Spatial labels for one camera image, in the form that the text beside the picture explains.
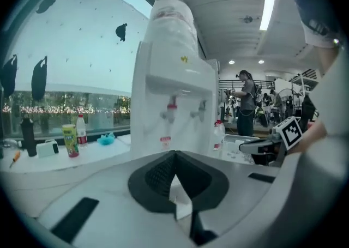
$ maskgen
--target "water dispenser tap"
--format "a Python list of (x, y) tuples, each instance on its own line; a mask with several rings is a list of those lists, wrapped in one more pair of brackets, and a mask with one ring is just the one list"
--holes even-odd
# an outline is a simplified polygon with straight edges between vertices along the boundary
[(190, 112), (190, 116), (193, 117), (193, 118), (198, 116), (200, 121), (203, 122), (203, 113), (205, 112), (205, 110), (206, 110), (206, 100), (202, 100), (200, 102), (199, 107), (198, 107), (198, 111)]
[(160, 117), (162, 119), (167, 119), (170, 124), (175, 121), (175, 110), (177, 109), (176, 105), (176, 96), (171, 96), (169, 104), (167, 105), (167, 111), (161, 112)]

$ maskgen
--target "yellow can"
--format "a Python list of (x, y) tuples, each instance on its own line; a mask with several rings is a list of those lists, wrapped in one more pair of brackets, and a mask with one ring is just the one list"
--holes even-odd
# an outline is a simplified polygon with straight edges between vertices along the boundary
[(68, 156), (71, 158), (79, 155), (79, 148), (77, 146), (76, 127), (74, 124), (67, 124), (62, 126), (65, 147), (68, 151)]

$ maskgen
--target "bird sticker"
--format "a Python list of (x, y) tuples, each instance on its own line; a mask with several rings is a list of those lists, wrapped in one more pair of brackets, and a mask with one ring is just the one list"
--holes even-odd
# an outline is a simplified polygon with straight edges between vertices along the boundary
[(16, 86), (17, 75), (17, 55), (8, 60), (5, 66), (0, 70), (1, 85), (4, 88), (4, 97), (7, 98), (13, 94)]
[(35, 101), (40, 101), (46, 91), (47, 78), (47, 56), (40, 60), (33, 70), (32, 76), (32, 97)]
[(37, 10), (37, 14), (42, 14), (46, 12), (50, 6), (52, 6), (55, 3), (56, 0), (43, 0), (40, 5), (39, 9)]
[(184, 63), (187, 63), (187, 62), (188, 62), (187, 56), (182, 56), (180, 59), (181, 59)]
[(120, 41), (125, 41), (126, 26), (127, 26), (127, 23), (124, 23), (120, 25), (118, 28), (116, 28), (115, 30), (115, 33), (120, 38)]

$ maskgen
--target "gray t-shirt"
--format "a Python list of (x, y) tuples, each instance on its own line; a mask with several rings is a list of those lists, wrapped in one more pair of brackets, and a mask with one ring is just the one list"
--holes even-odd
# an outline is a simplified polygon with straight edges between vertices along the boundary
[(241, 107), (240, 110), (249, 110), (252, 111), (255, 109), (255, 103), (253, 97), (255, 95), (255, 84), (252, 80), (246, 80), (244, 86), (242, 87), (243, 92), (246, 92), (247, 95), (241, 98)]

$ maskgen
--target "ceiling light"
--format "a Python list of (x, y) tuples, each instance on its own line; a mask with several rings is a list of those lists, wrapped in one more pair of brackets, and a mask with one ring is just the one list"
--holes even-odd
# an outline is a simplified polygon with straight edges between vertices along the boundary
[(263, 16), (260, 30), (266, 31), (269, 26), (270, 18), (272, 17), (275, 0), (264, 0)]

